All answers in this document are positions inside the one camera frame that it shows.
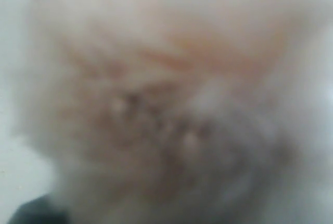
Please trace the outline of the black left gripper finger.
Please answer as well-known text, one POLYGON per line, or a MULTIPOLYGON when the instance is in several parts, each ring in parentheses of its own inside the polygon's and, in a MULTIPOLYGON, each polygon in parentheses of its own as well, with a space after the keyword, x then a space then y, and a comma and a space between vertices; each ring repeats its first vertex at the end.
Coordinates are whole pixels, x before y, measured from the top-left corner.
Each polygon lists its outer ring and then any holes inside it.
POLYGON ((43 195, 20 205, 7 223, 68 224, 69 220, 65 212, 52 208, 49 195, 43 195))

